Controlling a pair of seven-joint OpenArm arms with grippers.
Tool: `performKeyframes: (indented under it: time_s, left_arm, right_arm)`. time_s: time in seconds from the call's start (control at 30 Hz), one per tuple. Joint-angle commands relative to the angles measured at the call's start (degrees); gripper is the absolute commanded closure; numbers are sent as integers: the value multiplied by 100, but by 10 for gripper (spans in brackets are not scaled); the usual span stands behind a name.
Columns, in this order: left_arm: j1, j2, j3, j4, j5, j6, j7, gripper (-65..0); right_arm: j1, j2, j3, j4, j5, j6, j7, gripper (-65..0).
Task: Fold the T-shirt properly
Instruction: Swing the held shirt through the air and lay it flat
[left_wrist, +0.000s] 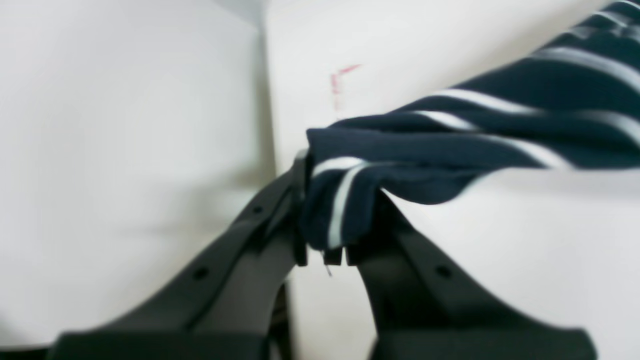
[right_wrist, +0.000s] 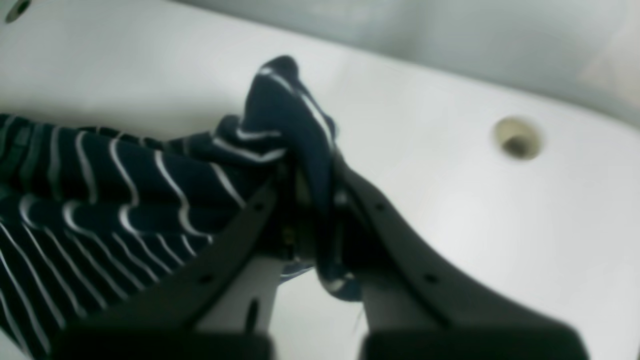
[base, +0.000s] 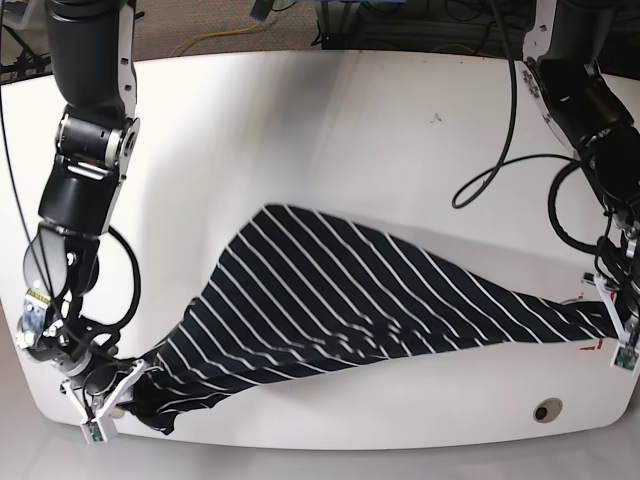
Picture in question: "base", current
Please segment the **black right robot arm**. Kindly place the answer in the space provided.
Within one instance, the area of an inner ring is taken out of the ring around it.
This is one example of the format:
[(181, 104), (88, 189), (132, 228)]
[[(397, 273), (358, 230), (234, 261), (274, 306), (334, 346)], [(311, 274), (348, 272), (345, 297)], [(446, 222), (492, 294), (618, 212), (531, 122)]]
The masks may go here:
[(104, 324), (82, 312), (97, 283), (101, 238), (138, 138), (133, 63), (136, 5), (132, 1), (49, 1), (45, 5), (53, 75), (66, 106), (55, 156), (23, 259), (27, 284), (17, 342), (32, 359), (52, 362), (92, 414), (133, 372), (117, 358), (123, 317)]

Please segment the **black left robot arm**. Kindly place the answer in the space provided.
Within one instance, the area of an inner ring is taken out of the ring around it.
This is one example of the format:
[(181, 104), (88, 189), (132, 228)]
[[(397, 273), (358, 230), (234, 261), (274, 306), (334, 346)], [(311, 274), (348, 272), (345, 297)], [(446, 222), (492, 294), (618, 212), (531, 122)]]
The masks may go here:
[(523, 61), (554, 135), (577, 156), (591, 188), (621, 231), (591, 248), (613, 277), (623, 345), (639, 342), (639, 132), (602, 76), (598, 56), (619, 1), (538, 1)]

